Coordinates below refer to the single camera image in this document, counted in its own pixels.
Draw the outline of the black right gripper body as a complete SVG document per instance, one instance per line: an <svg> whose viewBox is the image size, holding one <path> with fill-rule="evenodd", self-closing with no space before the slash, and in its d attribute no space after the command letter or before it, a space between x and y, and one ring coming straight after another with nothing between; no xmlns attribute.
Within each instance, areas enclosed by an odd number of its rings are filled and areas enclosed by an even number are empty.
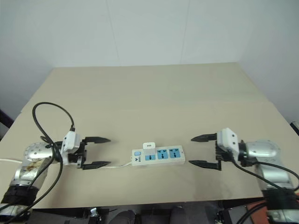
<svg viewBox="0 0 299 224"><path fill-rule="evenodd" d="M222 149L218 142L215 143L215 153L218 161L235 161L233 151L231 149Z"/></svg>

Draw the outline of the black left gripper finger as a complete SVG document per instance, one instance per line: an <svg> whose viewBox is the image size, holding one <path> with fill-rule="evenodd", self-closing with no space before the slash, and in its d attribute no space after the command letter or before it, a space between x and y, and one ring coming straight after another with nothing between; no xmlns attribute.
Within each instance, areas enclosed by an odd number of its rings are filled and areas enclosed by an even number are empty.
<svg viewBox="0 0 299 224"><path fill-rule="evenodd" d="M110 163L111 163L110 161L94 161L90 164L83 164L82 169L83 170L98 169L106 165L109 165Z"/></svg>
<svg viewBox="0 0 299 224"><path fill-rule="evenodd" d="M94 137L85 137L82 140L82 143L84 145L87 145L88 143L101 144L101 143L107 143L107 142L110 142L110 141L111 140L109 140L107 138L102 138L102 137L94 136Z"/></svg>

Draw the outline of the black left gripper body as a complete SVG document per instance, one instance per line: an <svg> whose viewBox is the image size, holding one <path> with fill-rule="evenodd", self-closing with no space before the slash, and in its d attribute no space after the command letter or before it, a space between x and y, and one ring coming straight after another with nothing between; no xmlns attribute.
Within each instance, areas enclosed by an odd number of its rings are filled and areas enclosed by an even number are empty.
<svg viewBox="0 0 299 224"><path fill-rule="evenodd" d="M79 148L74 153L68 154L68 162L72 165L77 165L77 168L86 168L85 161L87 151L85 150L85 146L87 145L87 140L83 139L80 142Z"/></svg>

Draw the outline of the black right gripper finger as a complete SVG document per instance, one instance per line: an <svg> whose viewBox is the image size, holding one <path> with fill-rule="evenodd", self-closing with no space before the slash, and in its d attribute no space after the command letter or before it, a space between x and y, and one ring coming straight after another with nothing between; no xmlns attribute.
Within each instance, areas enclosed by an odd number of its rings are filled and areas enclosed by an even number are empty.
<svg viewBox="0 0 299 224"><path fill-rule="evenodd" d="M197 167L200 167L200 168L215 169L218 171L222 170L221 161L218 161L217 163L211 163L211 162L201 161L201 160L192 160L192 161L189 161L189 163L191 163L192 165L195 165Z"/></svg>
<svg viewBox="0 0 299 224"><path fill-rule="evenodd" d="M193 142L209 142L217 140L217 133L213 134L203 134L200 136L193 137L191 141Z"/></svg>

